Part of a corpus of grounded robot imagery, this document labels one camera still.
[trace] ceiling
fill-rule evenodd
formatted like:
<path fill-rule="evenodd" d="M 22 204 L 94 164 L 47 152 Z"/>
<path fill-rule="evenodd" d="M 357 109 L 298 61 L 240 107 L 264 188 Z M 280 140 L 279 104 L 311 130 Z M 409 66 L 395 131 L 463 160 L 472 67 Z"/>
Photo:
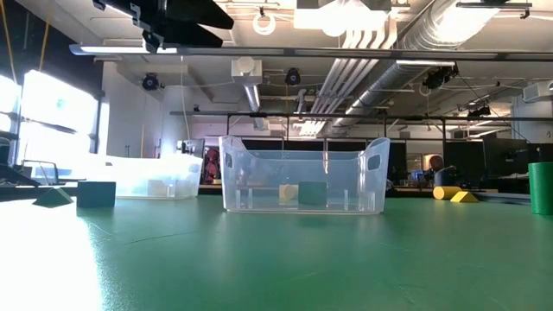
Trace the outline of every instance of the ceiling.
<path fill-rule="evenodd" d="M 92 0 L 52 0 L 55 1 L 48 10 L 46 0 L 16 0 L 40 18 L 47 19 L 51 12 L 51 21 L 54 27 L 74 39 L 76 42 L 87 45 L 138 45 L 140 44 L 141 29 L 134 27 L 129 18 L 114 10 L 102 12 L 92 6 Z M 404 27 L 422 10 L 429 0 L 409 0 L 411 9 L 399 17 L 398 28 Z M 524 50 L 550 51 L 553 48 L 553 1 L 531 0 L 533 3 L 532 18 L 521 20 L 516 17 L 518 12 L 501 12 L 493 18 L 484 29 L 461 46 L 462 50 Z M 277 18 L 276 30 L 271 35 L 259 35 L 252 28 L 255 9 L 227 9 L 229 15 L 235 19 L 232 31 L 210 29 L 225 45 L 250 47 L 321 47 L 337 48 L 344 40 L 333 38 L 320 30 L 294 29 L 293 19 L 295 0 L 279 1 L 279 10 L 269 10 L 277 14 L 289 16 Z M 210 94 L 214 103 L 236 104 L 244 98 L 242 86 L 232 83 L 231 57 L 190 56 L 184 59 L 198 85 L 209 85 L 205 92 Z M 124 63 L 139 80 L 152 67 L 157 68 L 160 79 L 166 85 L 178 85 L 180 74 L 175 70 L 181 64 L 179 57 L 157 56 L 125 56 Z M 260 86 L 262 96 L 296 95 L 300 88 L 320 88 L 324 82 L 333 60 L 330 59 L 298 59 L 298 58 L 262 58 L 264 69 L 264 83 Z M 284 87 L 284 73 L 291 67 L 297 67 L 302 74 L 302 86 Z M 500 81 L 502 85 L 516 87 L 525 86 L 528 79 L 553 79 L 553 64 L 551 63 L 459 63 L 461 75 L 471 86 L 476 86 L 478 96 L 488 93 L 502 93 L 512 95 L 513 88 L 487 87 Z M 367 80 L 375 79 L 369 74 Z M 462 79 L 454 79 L 447 87 L 465 87 Z M 465 90 L 440 90 L 431 93 L 428 97 L 420 95 L 418 89 L 421 79 L 415 80 L 411 86 L 414 92 L 399 93 L 393 99 L 392 114 L 432 114 L 459 113 L 458 105 L 465 105 L 474 100 L 477 95 Z M 497 96 L 493 109 L 501 114 L 509 111 L 509 97 Z M 262 107 L 274 108 L 275 105 L 289 105 L 262 102 Z M 339 108 L 344 111 L 348 102 L 345 101 Z"/>

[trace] ventilation duct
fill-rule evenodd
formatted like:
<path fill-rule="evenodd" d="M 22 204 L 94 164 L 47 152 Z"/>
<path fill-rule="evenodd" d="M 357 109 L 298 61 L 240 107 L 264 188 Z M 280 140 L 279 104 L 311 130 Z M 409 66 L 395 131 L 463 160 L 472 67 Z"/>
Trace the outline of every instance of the ventilation duct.
<path fill-rule="evenodd" d="M 457 0 L 437 0 L 419 18 L 397 43 L 405 50 L 455 50 L 480 32 L 498 9 L 457 8 Z M 347 109 L 346 114 L 367 113 L 366 108 L 382 105 L 393 93 L 377 90 L 405 88 L 430 67 L 398 65 L 395 61 L 380 61 L 373 76 L 379 78 L 370 84 Z M 335 119 L 328 131 L 331 135 L 344 134 L 347 127 L 356 124 L 357 118 Z"/>
<path fill-rule="evenodd" d="M 253 60 L 252 57 L 240 57 L 232 61 L 232 78 L 234 82 L 244 86 L 248 104 L 252 112 L 258 112 L 261 107 L 259 101 L 259 90 L 257 85 L 263 82 L 263 68 L 260 60 Z M 255 130 L 268 130 L 269 121 L 261 118 L 253 118 Z"/>

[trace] yellow cylinder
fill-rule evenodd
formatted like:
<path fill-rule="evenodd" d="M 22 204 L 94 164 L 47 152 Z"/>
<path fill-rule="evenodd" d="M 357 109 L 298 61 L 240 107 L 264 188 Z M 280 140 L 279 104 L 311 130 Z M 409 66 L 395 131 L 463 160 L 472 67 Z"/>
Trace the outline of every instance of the yellow cylinder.
<path fill-rule="evenodd" d="M 432 194 L 438 200 L 450 200 L 460 191 L 459 187 L 435 187 Z"/>

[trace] transparent storage tub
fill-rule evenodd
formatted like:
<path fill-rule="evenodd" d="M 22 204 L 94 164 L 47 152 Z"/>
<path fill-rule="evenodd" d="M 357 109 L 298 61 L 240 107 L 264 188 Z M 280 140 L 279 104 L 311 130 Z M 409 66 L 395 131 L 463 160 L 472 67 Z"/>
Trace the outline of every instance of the transparent storage tub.
<path fill-rule="evenodd" d="M 223 200 L 232 212 L 384 211 L 390 139 L 361 152 L 248 151 L 219 138 Z"/>
<path fill-rule="evenodd" d="M 115 181 L 121 199 L 178 200 L 198 195 L 203 159 L 175 154 L 163 159 L 101 156 L 89 181 Z"/>

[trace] yellow triangular block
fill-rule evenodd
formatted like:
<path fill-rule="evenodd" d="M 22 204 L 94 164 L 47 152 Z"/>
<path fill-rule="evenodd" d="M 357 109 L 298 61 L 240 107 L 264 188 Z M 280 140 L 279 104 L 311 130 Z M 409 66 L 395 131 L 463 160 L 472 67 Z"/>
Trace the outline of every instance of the yellow triangular block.
<path fill-rule="evenodd" d="M 453 197 L 453 199 L 451 199 L 451 201 L 458 203 L 476 203 L 478 202 L 478 199 L 474 198 L 473 194 L 467 191 L 460 191 L 455 195 L 455 197 Z"/>

